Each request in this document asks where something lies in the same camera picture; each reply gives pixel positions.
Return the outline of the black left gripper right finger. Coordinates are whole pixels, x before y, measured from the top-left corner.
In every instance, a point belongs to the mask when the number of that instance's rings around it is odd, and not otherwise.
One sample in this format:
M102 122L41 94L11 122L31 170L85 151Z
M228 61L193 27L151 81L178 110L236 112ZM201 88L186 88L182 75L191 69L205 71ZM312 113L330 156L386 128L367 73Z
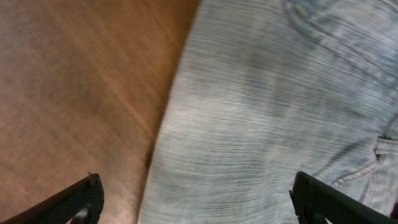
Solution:
M289 191L299 224L397 224L305 172Z

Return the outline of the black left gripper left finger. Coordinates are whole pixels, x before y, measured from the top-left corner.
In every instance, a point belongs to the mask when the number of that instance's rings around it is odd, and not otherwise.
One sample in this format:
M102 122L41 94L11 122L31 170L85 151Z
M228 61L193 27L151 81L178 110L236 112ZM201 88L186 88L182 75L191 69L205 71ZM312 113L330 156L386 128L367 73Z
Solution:
M84 179L59 193L3 221L3 224L97 224L104 207L104 190L99 174Z

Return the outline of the light blue jeans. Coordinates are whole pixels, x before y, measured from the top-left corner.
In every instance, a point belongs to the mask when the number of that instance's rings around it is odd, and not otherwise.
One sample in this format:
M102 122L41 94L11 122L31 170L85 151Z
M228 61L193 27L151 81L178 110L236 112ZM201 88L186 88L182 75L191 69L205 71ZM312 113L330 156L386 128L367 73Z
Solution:
M202 1L139 223L296 223L304 171L397 203L397 2Z

